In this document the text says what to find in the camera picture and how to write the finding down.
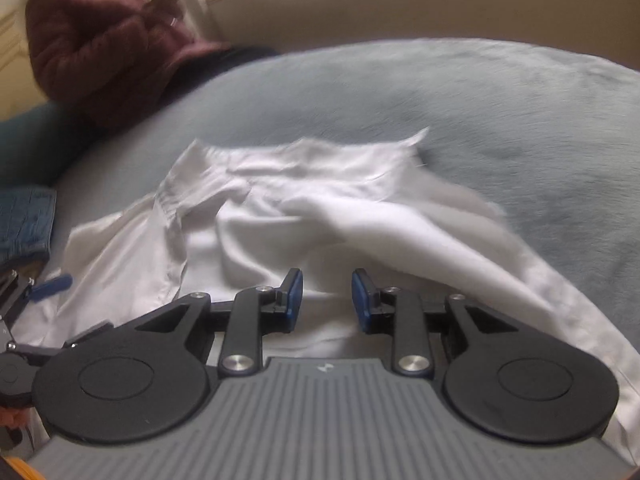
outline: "yellow wall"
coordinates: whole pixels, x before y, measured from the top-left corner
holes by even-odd
[[[640,68],[640,0],[219,0],[225,39],[282,51],[383,38],[526,41]]]

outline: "white logo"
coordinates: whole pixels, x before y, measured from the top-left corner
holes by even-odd
[[[329,370],[331,370],[331,368],[333,368],[334,366],[331,363],[324,363],[323,366],[317,366],[316,368],[318,370],[320,370],[321,372],[327,373]]]

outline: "dark pants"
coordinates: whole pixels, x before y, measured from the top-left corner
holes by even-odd
[[[160,104],[169,104],[209,79],[228,72],[236,66],[277,55],[275,50],[266,46],[238,46],[191,59],[175,72],[162,94]]]

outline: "ribbed surface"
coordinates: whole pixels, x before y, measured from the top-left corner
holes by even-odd
[[[377,360],[290,359],[225,381],[162,438],[103,449],[54,438],[31,464],[47,480],[607,480],[629,470],[595,439],[525,449],[484,436],[428,382]]]

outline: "teal cushion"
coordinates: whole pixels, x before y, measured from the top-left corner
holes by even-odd
[[[0,123],[0,187],[53,184],[100,136],[88,120],[45,103]]]

